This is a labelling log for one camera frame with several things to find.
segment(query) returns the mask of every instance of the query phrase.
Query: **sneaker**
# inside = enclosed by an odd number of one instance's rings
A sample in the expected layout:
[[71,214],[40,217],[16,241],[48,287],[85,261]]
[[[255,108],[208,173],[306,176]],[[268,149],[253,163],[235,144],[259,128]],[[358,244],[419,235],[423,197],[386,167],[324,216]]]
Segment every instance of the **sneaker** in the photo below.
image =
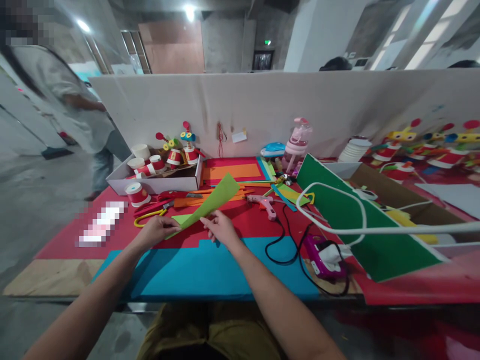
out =
[[101,191],[94,191],[94,192],[92,192],[90,195],[88,195],[87,197],[85,197],[83,200],[85,200],[85,201],[87,201],[87,202],[92,202],[93,200],[95,200],[96,198],[98,198],[101,193],[102,193]]

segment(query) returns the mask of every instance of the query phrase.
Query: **hand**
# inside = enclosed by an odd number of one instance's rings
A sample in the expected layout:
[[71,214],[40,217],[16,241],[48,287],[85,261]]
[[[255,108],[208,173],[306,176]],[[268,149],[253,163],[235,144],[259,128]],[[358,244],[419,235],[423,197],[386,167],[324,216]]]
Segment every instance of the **hand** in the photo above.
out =
[[107,108],[105,107],[105,105],[101,102],[98,103],[98,111],[101,111],[101,112],[106,112],[107,111]]
[[178,233],[182,229],[180,224],[171,217],[153,216],[131,242],[134,246],[140,246],[145,252],[166,237]]
[[232,220],[220,210],[214,211],[212,215],[214,217],[211,221],[205,217],[200,218],[200,221],[204,225],[203,228],[208,229],[208,237],[211,238],[212,243],[218,239],[218,241],[228,249],[231,249],[231,246],[241,242],[235,232]]

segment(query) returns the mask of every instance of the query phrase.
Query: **person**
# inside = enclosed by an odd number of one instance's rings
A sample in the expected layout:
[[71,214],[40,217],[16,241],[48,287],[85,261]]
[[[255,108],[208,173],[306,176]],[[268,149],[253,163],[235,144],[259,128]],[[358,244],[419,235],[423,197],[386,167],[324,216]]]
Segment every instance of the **person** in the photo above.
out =
[[[200,303],[173,312],[170,310],[177,304],[166,304],[148,330],[137,360],[193,357],[280,359],[282,355],[277,344],[289,359],[345,359],[304,303],[239,239],[226,215],[217,210],[212,220],[201,218],[200,221],[208,229],[211,240],[218,240],[238,263],[262,317],[255,318],[255,314],[248,311],[231,314],[226,311],[228,303],[220,303],[220,309],[217,306],[210,313],[201,313]],[[179,230],[174,219],[151,218],[135,239],[33,344],[23,359],[86,359],[142,255]]]
[[478,61],[475,61],[475,60],[461,60],[450,65],[447,69],[455,69],[455,68],[480,68],[480,63],[478,63]]
[[68,64],[51,49],[35,45],[39,31],[31,10],[22,1],[8,3],[0,9],[0,53],[31,91],[64,115],[57,119],[62,129],[93,154],[92,193],[85,198],[93,201],[108,186],[106,177],[113,171],[113,156],[123,162],[130,149],[105,106]]
[[352,64],[344,57],[337,56],[330,59],[318,71],[338,71],[338,70],[352,70]]

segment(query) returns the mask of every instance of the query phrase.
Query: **white shirt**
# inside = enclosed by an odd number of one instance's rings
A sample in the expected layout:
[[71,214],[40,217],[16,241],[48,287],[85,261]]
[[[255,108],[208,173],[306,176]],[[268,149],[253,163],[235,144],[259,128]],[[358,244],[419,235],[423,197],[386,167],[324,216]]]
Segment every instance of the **white shirt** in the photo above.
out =
[[98,110],[73,108],[63,100],[64,95],[80,95],[96,102],[97,98],[84,82],[42,46],[18,45],[12,49],[27,74],[45,95],[45,100],[65,115],[57,119],[62,129],[87,153],[100,152],[115,129],[108,116]]

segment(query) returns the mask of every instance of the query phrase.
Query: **pink water bottle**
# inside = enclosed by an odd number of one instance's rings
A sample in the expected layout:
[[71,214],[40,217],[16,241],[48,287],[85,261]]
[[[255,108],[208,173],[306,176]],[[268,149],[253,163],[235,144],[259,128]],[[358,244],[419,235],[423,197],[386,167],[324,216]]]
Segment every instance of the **pink water bottle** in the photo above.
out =
[[300,159],[307,153],[307,145],[313,131],[307,119],[297,117],[294,121],[297,125],[286,143],[285,154],[281,159],[283,171],[288,175],[294,172]]

